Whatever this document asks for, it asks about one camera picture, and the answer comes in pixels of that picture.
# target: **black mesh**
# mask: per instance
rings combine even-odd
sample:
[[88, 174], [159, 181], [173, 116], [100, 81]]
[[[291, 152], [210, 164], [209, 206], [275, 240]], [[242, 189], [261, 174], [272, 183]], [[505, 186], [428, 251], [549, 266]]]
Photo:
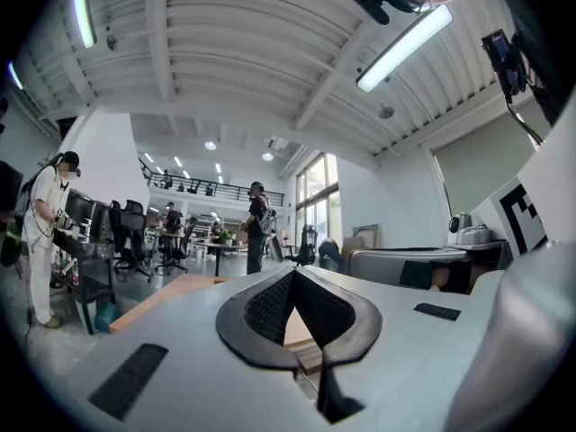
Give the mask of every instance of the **black mesh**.
[[244, 320], [260, 336], [280, 346], [284, 345], [286, 323], [293, 311], [291, 294], [293, 274], [288, 274], [269, 286], [244, 308]]
[[292, 279], [292, 296], [320, 348], [342, 336], [356, 321], [354, 308], [348, 302], [299, 274]]

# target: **ceiling beam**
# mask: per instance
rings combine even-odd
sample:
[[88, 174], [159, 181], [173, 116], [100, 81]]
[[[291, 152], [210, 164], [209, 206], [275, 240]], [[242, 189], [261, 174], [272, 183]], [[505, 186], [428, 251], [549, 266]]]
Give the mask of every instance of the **ceiling beam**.
[[176, 97], [167, 38], [167, 0], [146, 0], [146, 24], [152, 67], [162, 99], [169, 103]]
[[175, 136], [178, 136], [180, 132], [178, 131], [178, 123], [176, 122], [176, 117], [168, 115], [167, 118], [168, 118], [168, 124], [170, 125], [170, 129], [172, 130]]
[[60, 7], [54, 4], [49, 17], [49, 34], [54, 46], [54, 50], [60, 54], [60, 62], [64, 68], [70, 82], [82, 98], [86, 105], [91, 105], [96, 101], [96, 95], [88, 84], [84, 72], [78, 64], [75, 54], [72, 52], [70, 41], [64, 28], [64, 19]]
[[248, 148], [248, 142], [250, 140], [250, 130], [246, 130], [244, 132], [244, 145], [242, 146], [242, 148], [244, 150], [246, 150]]
[[308, 101], [302, 108], [298, 117], [294, 122], [296, 130], [302, 130], [312, 118], [312, 115], [320, 108], [326, 96], [332, 90], [332, 87], [338, 80], [338, 72], [341, 71], [346, 64], [356, 55], [365, 44], [366, 39], [374, 36], [375, 29], [378, 24], [372, 18], [365, 19], [360, 26], [355, 30], [352, 36], [344, 44], [340, 52], [332, 61], [333, 70], [324, 72], [318, 84], [312, 90]]
[[147, 115], [175, 115], [195, 120], [212, 120], [234, 123], [236, 126], [250, 130], [256, 135], [281, 136], [289, 141], [304, 144], [313, 149], [328, 152], [351, 163], [367, 169], [376, 169], [374, 157], [367, 149], [359, 148], [353, 143], [335, 139], [333, 134], [310, 127], [308, 130], [294, 130], [288, 118], [257, 109], [256, 107], [229, 100], [227, 107], [222, 107], [221, 99], [210, 93], [195, 94], [186, 98], [177, 98], [172, 103], [161, 103], [153, 100], [124, 100], [117, 97], [103, 97], [99, 101], [105, 113], [141, 113]]
[[224, 140], [226, 140], [226, 123], [220, 123], [220, 142], [224, 143]]

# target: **kettle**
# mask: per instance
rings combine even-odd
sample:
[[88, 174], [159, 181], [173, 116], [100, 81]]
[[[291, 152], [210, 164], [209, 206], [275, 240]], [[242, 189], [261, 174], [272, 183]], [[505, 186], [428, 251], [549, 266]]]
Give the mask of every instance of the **kettle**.
[[453, 216], [448, 222], [448, 245], [456, 245], [460, 230], [472, 226], [472, 219], [470, 214], [461, 212], [457, 216]]

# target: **wooden board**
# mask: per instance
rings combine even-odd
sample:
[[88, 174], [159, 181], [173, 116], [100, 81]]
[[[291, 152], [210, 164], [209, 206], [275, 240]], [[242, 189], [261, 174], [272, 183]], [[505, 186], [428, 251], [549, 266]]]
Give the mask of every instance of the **wooden board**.
[[203, 290], [204, 288], [210, 288], [215, 284], [221, 284], [232, 280], [230, 278], [223, 277], [211, 277], [206, 275], [192, 275], [192, 274], [182, 274], [168, 285], [166, 285], [161, 290], [152, 294], [145, 301], [138, 304], [134, 309], [126, 312], [119, 319], [110, 324], [110, 332], [115, 333], [120, 331], [127, 325], [130, 325], [135, 319], [144, 315], [150, 309], [156, 307], [161, 302], [164, 302], [180, 294], [195, 292], [198, 290]]

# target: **cable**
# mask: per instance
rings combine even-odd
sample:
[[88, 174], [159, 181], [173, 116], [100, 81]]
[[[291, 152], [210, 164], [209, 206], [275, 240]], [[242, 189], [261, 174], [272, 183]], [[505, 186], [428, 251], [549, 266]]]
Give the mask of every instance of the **cable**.
[[510, 116], [514, 119], [514, 121], [518, 125], [520, 125], [522, 127], [522, 129], [526, 133], [528, 133], [528, 135], [530, 135], [532, 137], [532, 139], [536, 142], [536, 144], [538, 144], [538, 146], [542, 146], [542, 144], [544, 144], [544, 142], [542, 141], [542, 138], [540, 138], [538, 133], [536, 133], [534, 130], [532, 130], [532, 128], [530, 128], [528, 125], [526, 125], [523, 121], [520, 120], [520, 118], [517, 115], [517, 112], [512, 108], [512, 105], [509, 104], [508, 101], [505, 100], [505, 103], [506, 103], [506, 110], [508, 111]]

